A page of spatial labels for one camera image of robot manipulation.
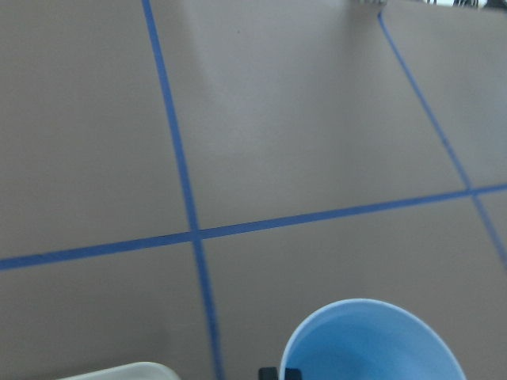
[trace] blue cup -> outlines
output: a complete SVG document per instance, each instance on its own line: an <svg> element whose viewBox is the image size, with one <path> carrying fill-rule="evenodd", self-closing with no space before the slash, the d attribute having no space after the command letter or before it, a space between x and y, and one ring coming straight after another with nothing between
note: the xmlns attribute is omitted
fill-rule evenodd
<svg viewBox="0 0 507 380"><path fill-rule="evenodd" d="M315 311L294 331L282 357L303 380L466 380L443 340L407 311L349 299Z"/></svg>

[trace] gray floor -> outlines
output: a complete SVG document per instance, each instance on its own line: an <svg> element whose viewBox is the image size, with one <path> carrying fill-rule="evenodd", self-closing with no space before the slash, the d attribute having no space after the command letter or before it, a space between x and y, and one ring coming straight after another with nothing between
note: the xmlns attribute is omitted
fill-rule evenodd
<svg viewBox="0 0 507 380"><path fill-rule="evenodd" d="M142 2L1 4L1 379L255 379L354 297L505 377L504 14L385 7L439 130L378 6L153 0L177 128Z"/></svg>

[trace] white object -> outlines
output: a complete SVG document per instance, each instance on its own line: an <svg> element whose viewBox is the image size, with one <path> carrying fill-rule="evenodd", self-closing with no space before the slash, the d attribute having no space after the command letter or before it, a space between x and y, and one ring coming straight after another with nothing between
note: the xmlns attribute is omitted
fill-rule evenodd
<svg viewBox="0 0 507 380"><path fill-rule="evenodd" d="M139 362L60 380L180 380L180 377L162 364Z"/></svg>

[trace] light blue plastic cup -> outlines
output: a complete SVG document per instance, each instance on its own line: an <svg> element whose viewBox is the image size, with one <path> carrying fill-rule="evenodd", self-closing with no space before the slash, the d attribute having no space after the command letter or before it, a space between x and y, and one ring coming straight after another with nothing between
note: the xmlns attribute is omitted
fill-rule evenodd
<svg viewBox="0 0 507 380"><path fill-rule="evenodd" d="M285 347L285 369L303 380L466 380L443 340L397 306L348 299L315 311Z"/></svg>

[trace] blue grid line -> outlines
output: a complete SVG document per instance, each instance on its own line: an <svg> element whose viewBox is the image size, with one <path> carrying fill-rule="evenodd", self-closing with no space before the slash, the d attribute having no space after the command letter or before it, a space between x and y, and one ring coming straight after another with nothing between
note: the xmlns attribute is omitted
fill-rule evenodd
<svg viewBox="0 0 507 380"><path fill-rule="evenodd" d="M440 123L438 122L438 119L433 113L433 110L429 106L428 101L426 100L423 92L421 91L421 88L419 87L417 81L415 80L414 75L412 74L410 68L408 67L408 64L406 63L406 60L403 58L401 52L396 46L396 43L391 33L389 32L389 29L387 29L387 26L383 21L382 11L379 12L378 19L380 27L383 30L383 33L387 39L387 42L390 44L391 49L396 55L396 58L398 59L400 66L405 72L405 75L409 80L410 84L412 85L412 89L414 90L419 101L421 102L422 108L425 110L426 115L431 121L431 124L433 125L435 132L438 134L440 141L444 145L444 148L446 149L448 156L451 158L452 164L454 165L456 171L461 177L461 181L465 185L466 190L471 194L472 201L475 205L475 208L477 209L477 212L482 220L482 223L484 224L484 227L486 228L486 232L490 235L490 239L493 242L495 249L497 250L498 256L500 257L501 262L504 265L504 268L507 269L507 251L505 251L505 247L501 242L500 236L498 235L498 232L495 229L494 224L486 211L486 208L484 207L482 201L478 197L478 192L473 189L470 177L467 175L467 172L465 171L461 161L458 159L456 152L452 149L448 137L446 136L444 130L442 129Z"/></svg>
<svg viewBox="0 0 507 380"><path fill-rule="evenodd" d="M495 192L507 192L507 184L496 184L482 188L472 189L470 191L446 192L431 196L421 196L416 198L398 199L389 202L371 203L362 206L339 208L336 210L312 212L302 215L293 215L283 218L265 219L257 222L246 222L230 226L221 226L200 230L200 238L212 239L221 238L228 235L244 234L259 230L270 230L284 226L294 226L309 222L318 222L322 220L340 219L352 217L355 215L366 215L375 212L389 211L400 208L414 207L418 205L445 202L448 200L457 200L468 196L482 196ZM51 251L28 256L8 257L0 259L0 271L10 269L31 267L33 265L52 264L60 261L69 261L84 259L87 257L96 257L114 253L130 252L138 249L148 249L163 247L179 243L193 242L196 239L193 233L184 232L181 234L171 234L160 237L146 237L142 239L120 241L103 245L92 245L75 249L64 249Z"/></svg>
<svg viewBox="0 0 507 380"><path fill-rule="evenodd" d="M189 229L192 235L192 244L194 258L196 260L197 272L199 275L200 289L203 297L204 308L206 311L206 321L208 324L208 334L212 349L213 367L215 370L216 380L224 380L223 360L220 349L219 326L216 318L215 303L213 300L212 284L209 279L208 265L202 240L199 235L199 222L197 219L196 204L193 199L192 186L190 184L189 170L187 167L183 142L181 140L180 129L177 122L176 110L173 102L173 95L170 88L169 78L167 75L166 65L158 39L157 26L151 10L150 0L143 0L144 16L146 18L148 34L150 36L151 48L155 59L158 72L158 80L164 98L166 107L167 120L171 136L173 138L173 148L176 155L177 168L180 175L180 182L185 201L187 218L189 221Z"/></svg>

